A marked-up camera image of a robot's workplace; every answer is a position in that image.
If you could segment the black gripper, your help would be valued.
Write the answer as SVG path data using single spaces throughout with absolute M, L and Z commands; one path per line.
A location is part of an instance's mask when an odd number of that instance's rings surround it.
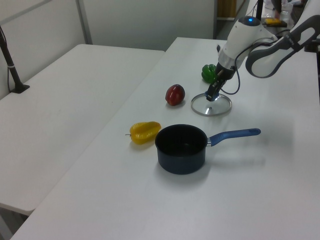
M 205 92 L 206 99 L 209 102 L 215 101 L 226 81 L 232 79 L 235 73 L 233 66 L 231 69 L 225 68 L 218 62 L 215 68 L 216 81 L 211 83 Z

